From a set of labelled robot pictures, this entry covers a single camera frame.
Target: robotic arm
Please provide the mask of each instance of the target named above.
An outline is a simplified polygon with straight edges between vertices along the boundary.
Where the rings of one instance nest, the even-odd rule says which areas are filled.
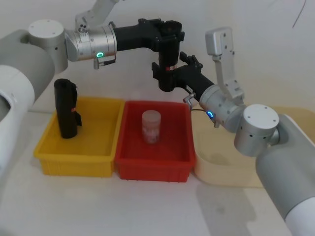
[[[154,77],[171,78],[173,87],[185,89],[190,107],[195,98],[214,127],[222,125],[236,133],[235,148],[256,157],[256,171],[280,215],[294,236],[315,235],[315,145],[287,115],[254,104],[246,106],[244,92],[235,79],[232,30],[220,28],[206,33],[207,52],[216,63],[218,85],[201,74],[195,56],[180,53],[187,65],[171,72],[153,63]]]
[[[67,61],[93,59],[99,69],[116,61],[116,52],[145,47],[159,53],[153,77],[163,91],[183,88],[195,98],[215,127],[235,133],[235,147],[255,156],[261,182],[294,236],[315,235],[315,145],[286,115],[261,104],[246,106],[235,79],[232,31],[206,34],[216,63],[218,85],[201,74],[195,56],[179,54],[184,39],[179,22],[140,19],[131,27],[100,26],[117,0],[98,0],[76,16],[75,30],[52,20],[30,25],[0,40],[0,177],[12,154],[24,113]],[[178,55],[187,65],[177,68]]]

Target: red plastic bin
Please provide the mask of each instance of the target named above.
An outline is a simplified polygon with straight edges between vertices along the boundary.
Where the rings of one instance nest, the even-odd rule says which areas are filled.
[[[160,140],[142,137],[142,113],[161,114]],[[129,101],[125,104],[115,162],[122,179],[186,182],[195,162],[191,116],[186,104]]]

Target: green indicator light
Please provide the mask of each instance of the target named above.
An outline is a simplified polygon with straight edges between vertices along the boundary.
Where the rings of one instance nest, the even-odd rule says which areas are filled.
[[[102,52],[99,52],[99,53],[96,54],[97,58],[102,58],[103,56],[104,56],[104,53],[102,53]]]

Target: white lid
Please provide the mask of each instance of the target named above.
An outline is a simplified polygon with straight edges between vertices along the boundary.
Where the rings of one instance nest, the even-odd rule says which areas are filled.
[[[142,114],[142,122],[143,123],[160,123],[161,122],[161,114],[154,110],[145,111]]]

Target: yellow plastic bin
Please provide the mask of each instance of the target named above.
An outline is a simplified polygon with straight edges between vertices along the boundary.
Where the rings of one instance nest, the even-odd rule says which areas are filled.
[[[54,113],[34,156],[43,173],[51,176],[110,177],[125,102],[118,99],[79,97],[77,112],[83,126],[71,139],[60,135]]]

